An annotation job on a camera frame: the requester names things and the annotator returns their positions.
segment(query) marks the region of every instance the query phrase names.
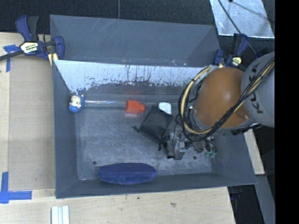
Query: black floor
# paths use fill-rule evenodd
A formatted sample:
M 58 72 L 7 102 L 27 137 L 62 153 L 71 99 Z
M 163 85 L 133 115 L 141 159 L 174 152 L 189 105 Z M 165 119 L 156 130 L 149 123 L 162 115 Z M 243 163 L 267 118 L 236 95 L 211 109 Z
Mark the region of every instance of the black floor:
M 275 33 L 275 0 L 262 0 L 270 25 Z M 164 21 L 191 24 L 214 25 L 213 13 L 209 0 L 120 0 L 120 18 L 144 21 Z M 0 0 L 0 31 L 16 32 L 15 20 L 24 14 L 38 15 L 39 34 L 50 33 L 50 14 L 117 18 L 117 0 Z M 223 49 L 231 46 L 232 37 L 219 37 Z M 270 53 L 274 51 L 271 39 L 250 38 L 250 44 L 256 51 Z M 254 54 L 247 49 L 243 54 L 243 62 L 248 66 L 254 60 Z M 274 129 L 261 128 L 255 131 L 257 143 L 265 155 L 265 169 L 275 197 L 274 167 Z M 237 187 L 239 193 L 236 207 L 236 222 L 242 224 L 263 223 L 253 186 Z

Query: bin floor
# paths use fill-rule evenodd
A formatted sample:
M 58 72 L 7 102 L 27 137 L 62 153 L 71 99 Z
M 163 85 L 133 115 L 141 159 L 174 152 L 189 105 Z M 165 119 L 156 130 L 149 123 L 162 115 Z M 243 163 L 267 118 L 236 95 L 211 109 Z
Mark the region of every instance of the bin floor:
M 157 170 L 157 175 L 212 172 L 211 161 L 203 152 L 189 148 L 182 160 L 167 159 L 163 147 L 158 151 L 158 144 L 133 129 L 140 127 L 151 106 L 145 103 L 145 112 L 137 115 L 127 114 L 124 107 L 85 107 L 76 114 L 80 180 L 97 179 L 99 166 L 121 162 L 149 164 Z

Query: small figurine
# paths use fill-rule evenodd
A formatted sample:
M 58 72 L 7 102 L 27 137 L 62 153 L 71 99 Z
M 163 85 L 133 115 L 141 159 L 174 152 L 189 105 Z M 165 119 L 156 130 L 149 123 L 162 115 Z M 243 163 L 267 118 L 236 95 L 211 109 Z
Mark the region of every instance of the small figurine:
M 84 108 L 84 96 L 83 95 L 80 96 L 78 93 L 76 93 L 71 97 L 69 110 L 72 113 L 78 113 L 83 108 Z

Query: gray bin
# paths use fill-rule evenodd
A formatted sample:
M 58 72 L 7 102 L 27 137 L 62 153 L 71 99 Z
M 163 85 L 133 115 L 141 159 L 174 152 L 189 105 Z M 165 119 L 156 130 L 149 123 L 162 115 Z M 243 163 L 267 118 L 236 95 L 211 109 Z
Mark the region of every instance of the gray bin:
M 243 135 L 215 137 L 213 159 L 190 148 L 176 161 L 132 128 L 158 102 L 177 114 L 181 91 L 219 48 L 213 26 L 68 16 L 50 22 L 51 36 L 61 35 L 66 48 L 52 66 L 57 198 L 256 183 Z M 88 101 L 79 113 L 68 110 L 73 92 Z M 145 112 L 126 114 L 128 99 Z M 99 166 L 120 162 L 150 164 L 157 177 L 128 186 L 98 179 Z

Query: blue sponge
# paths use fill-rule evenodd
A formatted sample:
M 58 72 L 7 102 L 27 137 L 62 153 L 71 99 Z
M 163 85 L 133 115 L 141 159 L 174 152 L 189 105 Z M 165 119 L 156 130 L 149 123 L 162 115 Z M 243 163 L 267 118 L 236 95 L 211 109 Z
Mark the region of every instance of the blue sponge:
M 145 163 L 116 163 L 99 167 L 98 175 L 103 182 L 131 185 L 152 181 L 157 171 Z

